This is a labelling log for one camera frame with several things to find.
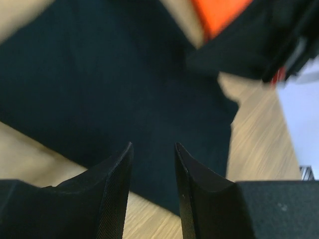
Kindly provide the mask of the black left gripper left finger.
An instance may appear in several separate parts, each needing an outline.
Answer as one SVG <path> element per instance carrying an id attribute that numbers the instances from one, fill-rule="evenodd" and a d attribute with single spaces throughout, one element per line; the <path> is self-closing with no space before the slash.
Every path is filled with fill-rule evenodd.
<path id="1" fill-rule="evenodd" d="M 3 239 L 120 239 L 123 236 L 133 146 L 57 186 L 0 182 Z"/>

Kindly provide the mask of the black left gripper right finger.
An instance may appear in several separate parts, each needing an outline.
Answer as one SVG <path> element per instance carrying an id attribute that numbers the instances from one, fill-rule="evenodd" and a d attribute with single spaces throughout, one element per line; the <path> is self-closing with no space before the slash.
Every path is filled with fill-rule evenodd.
<path id="1" fill-rule="evenodd" d="M 185 239 L 316 239 L 319 183 L 232 182 L 175 145 L 175 173 Z"/>

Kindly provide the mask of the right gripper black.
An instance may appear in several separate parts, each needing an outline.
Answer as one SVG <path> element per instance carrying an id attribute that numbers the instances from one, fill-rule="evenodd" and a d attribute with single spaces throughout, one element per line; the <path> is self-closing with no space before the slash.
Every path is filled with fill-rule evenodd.
<path id="1" fill-rule="evenodd" d="M 191 69 L 261 79 L 266 84 L 295 76 L 319 54 L 317 0 L 253 0 L 216 37 L 191 53 Z"/>

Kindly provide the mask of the black t-shirt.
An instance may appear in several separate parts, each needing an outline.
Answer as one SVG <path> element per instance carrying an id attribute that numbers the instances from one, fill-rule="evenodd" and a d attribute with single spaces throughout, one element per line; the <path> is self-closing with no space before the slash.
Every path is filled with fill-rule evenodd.
<path id="1" fill-rule="evenodd" d="M 236 102 L 158 0 L 57 0 L 0 47 L 0 120 L 92 167 L 131 142 L 130 190 L 179 214 L 174 144 L 226 175 Z"/>

